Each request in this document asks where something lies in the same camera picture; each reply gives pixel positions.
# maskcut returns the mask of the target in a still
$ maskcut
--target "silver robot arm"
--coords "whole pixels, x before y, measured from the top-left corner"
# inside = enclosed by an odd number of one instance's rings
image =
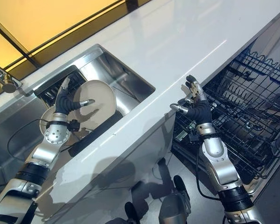
[[[63,81],[57,97],[53,119],[44,133],[43,141],[34,148],[24,165],[0,193],[0,224],[29,224],[37,208],[42,184],[53,168],[61,146],[69,139],[67,115],[94,100],[72,102],[67,98],[70,76]]]
[[[218,192],[228,222],[264,224],[228,158],[226,145],[212,126],[210,106],[202,87],[193,76],[187,76],[186,85],[192,92],[194,107],[187,108],[179,104],[171,104],[170,107],[196,121],[197,132],[203,140],[199,156],[206,166],[212,185]]]

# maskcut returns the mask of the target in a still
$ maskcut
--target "white countertop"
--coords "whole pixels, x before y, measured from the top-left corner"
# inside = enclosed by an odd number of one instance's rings
[[[169,104],[185,96],[181,86],[188,74],[205,83],[279,14],[280,0],[153,0],[25,78],[24,85],[32,86],[98,43],[156,88],[57,172],[50,190],[53,202],[70,201],[93,173],[104,170],[168,113]],[[0,111],[13,97],[0,95]],[[98,168],[102,160],[107,162]],[[71,182],[72,188],[64,187]]]

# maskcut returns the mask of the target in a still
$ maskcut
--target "dishwasher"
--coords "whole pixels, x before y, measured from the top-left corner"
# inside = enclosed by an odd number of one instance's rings
[[[213,126],[255,200],[280,166],[280,63],[250,49],[242,51],[203,89]],[[176,114],[172,152],[191,163],[196,162],[200,147],[195,128],[194,121]],[[206,172],[202,163],[199,167]]]

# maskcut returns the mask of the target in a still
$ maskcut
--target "chrome faucet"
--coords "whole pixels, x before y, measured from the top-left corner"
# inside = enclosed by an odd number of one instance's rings
[[[22,86],[22,83],[0,67],[0,86],[4,92],[13,93]]]

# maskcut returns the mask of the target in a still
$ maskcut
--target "stainless steel sink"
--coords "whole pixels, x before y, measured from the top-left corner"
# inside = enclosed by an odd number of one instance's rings
[[[72,97],[83,82],[101,80],[112,87],[117,104],[116,113],[112,117],[81,139],[81,142],[75,144],[75,147],[70,150],[72,156],[126,116],[155,90],[152,85],[97,44],[35,88],[35,95],[41,98],[48,107],[52,106],[61,82],[69,74],[75,75],[75,78],[71,81],[73,83],[69,86]]]
[[[152,94],[155,88],[99,45],[92,53],[73,64],[87,80],[98,79],[109,84],[115,93],[117,110],[127,115]]]

